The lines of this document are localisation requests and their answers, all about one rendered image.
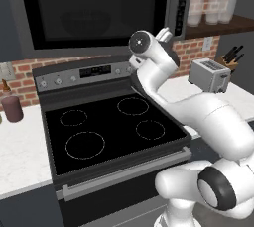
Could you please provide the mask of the white wall outlet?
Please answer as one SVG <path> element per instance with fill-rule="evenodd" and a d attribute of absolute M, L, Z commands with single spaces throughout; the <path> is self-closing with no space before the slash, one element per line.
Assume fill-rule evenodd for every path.
<path fill-rule="evenodd" d="M 202 46 L 202 50 L 205 51 L 209 51 L 210 47 L 212 44 L 212 37 L 205 37 L 204 41 L 203 41 L 203 46 Z"/>

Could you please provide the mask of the brown-capped bottle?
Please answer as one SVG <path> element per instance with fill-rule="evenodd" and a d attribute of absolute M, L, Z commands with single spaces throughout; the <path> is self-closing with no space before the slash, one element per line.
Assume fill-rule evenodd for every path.
<path fill-rule="evenodd" d="M 11 88 L 8 86 L 5 79 L 2 79 L 2 83 L 3 83 L 3 95 L 10 96 L 12 94 Z"/>

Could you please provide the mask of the dark grey microwave oven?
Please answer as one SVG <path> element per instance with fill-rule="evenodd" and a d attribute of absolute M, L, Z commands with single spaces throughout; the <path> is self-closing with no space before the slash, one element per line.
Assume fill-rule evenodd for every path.
<path fill-rule="evenodd" d="M 189 6 L 190 0 L 167 0 L 163 28 L 168 27 L 170 29 L 175 41 L 185 37 Z M 128 53 L 128 44 L 123 47 L 69 48 L 54 50 L 37 50 L 34 47 L 32 58 L 96 57 L 127 55 Z"/>

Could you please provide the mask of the dark wooden shelf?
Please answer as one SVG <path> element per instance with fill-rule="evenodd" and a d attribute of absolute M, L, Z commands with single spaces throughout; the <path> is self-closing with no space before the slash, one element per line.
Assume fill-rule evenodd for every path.
<path fill-rule="evenodd" d="M 205 17 L 197 27 L 186 27 L 185 39 L 198 39 L 204 37 L 221 36 L 254 31 L 254 19 L 234 15 L 228 24 L 208 25 Z"/>

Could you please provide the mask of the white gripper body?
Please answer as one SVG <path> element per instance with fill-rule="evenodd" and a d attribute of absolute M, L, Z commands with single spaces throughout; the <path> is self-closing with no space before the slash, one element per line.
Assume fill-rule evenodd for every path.
<path fill-rule="evenodd" d="M 173 34 L 171 33 L 170 29 L 168 27 L 163 28 L 157 35 L 156 40 L 159 42 L 167 43 L 171 38 Z"/>

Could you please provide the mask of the maroon jar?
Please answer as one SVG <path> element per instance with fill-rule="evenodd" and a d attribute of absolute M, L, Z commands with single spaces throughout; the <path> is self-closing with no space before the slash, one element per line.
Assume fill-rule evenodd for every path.
<path fill-rule="evenodd" d="M 11 123 L 17 123 L 24 117 L 20 100 L 15 95 L 6 96 L 1 100 L 6 118 Z"/>

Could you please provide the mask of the black and steel range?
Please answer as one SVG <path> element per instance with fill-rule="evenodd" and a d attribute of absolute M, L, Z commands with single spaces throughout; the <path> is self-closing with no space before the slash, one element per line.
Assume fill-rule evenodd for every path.
<path fill-rule="evenodd" d="M 184 127 L 132 89 L 129 66 L 128 57 L 97 57 L 34 69 L 56 193 L 190 148 Z M 125 209 L 156 196 L 164 169 L 58 200 L 64 227 L 120 227 Z"/>

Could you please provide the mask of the wooden knife block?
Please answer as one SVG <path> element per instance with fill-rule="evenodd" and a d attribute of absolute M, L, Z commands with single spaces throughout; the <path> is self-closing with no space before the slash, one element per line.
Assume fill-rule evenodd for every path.
<path fill-rule="evenodd" d="M 231 72 L 234 72 L 238 66 L 238 62 L 243 57 L 243 54 L 239 53 L 242 49 L 242 46 L 233 47 L 226 55 L 218 57 L 215 61 L 229 68 Z"/>

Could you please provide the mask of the dark bowl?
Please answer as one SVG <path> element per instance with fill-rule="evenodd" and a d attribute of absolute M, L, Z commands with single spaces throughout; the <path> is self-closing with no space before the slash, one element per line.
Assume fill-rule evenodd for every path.
<path fill-rule="evenodd" d="M 61 15 L 63 28 L 79 38 L 102 36 L 110 27 L 111 17 L 100 10 L 72 10 Z"/>

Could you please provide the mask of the dark grey wall cupboard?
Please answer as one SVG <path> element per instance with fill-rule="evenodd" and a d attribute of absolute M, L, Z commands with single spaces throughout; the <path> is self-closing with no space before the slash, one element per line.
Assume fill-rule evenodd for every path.
<path fill-rule="evenodd" d="M 0 62 L 33 57 L 24 0 L 0 0 Z"/>

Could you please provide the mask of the dark grey base cupboard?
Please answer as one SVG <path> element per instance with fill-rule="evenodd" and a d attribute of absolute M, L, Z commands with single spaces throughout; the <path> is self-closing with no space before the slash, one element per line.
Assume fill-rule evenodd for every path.
<path fill-rule="evenodd" d="M 54 187 L 49 184 L 0 200 L 0 227 L 64 227 Z"/>

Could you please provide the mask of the grey wall outlet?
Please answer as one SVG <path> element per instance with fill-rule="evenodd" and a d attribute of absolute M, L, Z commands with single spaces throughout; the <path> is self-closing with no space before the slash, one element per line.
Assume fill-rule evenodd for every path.
<path fill-rule="evenodd" d="M 0 63 L 0 79 L 5 79 L 6 81 L 16 79 L 16 75 L 11 62 Z"/>

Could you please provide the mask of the silver toaster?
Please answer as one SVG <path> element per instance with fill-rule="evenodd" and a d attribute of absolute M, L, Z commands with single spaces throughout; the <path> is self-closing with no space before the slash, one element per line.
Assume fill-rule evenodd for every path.
<path fill-rule="evenodd" d="M 203 92 L 225 93 L 231 70 L 209 58 L 191 62 L 189 83 L 196 85 Z"/>

